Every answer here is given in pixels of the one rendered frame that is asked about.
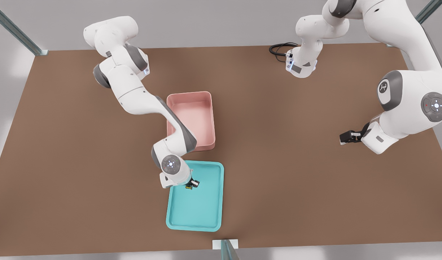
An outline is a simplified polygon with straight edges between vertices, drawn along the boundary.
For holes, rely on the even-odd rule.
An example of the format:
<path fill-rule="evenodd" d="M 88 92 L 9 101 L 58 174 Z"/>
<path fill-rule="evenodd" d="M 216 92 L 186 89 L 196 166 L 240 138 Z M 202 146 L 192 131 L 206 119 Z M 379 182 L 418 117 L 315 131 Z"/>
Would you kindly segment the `pale blue-green tray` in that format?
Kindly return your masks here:
<path fill-rule="evenodd" d="M 216 232 L 222 224 L 224 167 L 219 162 L 188 161 L 197 188 L 170 188 L 166 225 L 170 229 Z"/>

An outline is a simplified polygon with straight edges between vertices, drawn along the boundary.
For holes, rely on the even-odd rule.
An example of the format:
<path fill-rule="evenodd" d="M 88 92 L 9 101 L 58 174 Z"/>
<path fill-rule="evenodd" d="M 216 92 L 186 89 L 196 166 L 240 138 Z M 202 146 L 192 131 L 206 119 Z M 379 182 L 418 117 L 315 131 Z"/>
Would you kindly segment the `pink plastic box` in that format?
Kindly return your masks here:
<path fill-rule="evenodd" d="M 215 147 L 214 110 L 208 91 L 170 94 L 167 104 L 184 125 L 196 136 L 194 151 Z"/>

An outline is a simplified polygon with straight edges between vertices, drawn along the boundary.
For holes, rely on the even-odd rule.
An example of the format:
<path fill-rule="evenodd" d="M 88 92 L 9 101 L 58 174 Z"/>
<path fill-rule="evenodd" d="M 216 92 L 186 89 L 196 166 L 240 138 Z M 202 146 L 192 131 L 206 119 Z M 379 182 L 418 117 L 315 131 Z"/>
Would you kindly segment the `silver frame post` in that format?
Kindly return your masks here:
<path fill-rule="evenodd" d="M 426 21 L 438 8 L 442 5 L 442 0 L 429 0 L 429 2 L 424 6 L 424 8 L 415 15 L 416 21 L 423 25 L 424 21 Z"/>
<path fill-rule="evenodd" d="M 236 252 L 238 248 L 237 239 L 212 240 L 212 249 L 220 250 L 221 260 L 240 260 Z"/>
<path fill-rule="evenodd" d="M 48 50 L 42 50 L 34 43 L 13 21 L 8 18 L 2 10 L 0 10 L 0 25 L 3 26 L 10 34 L 12 34 L 23 46 L 25 46 L 35 56 L 46 56 Z"/>

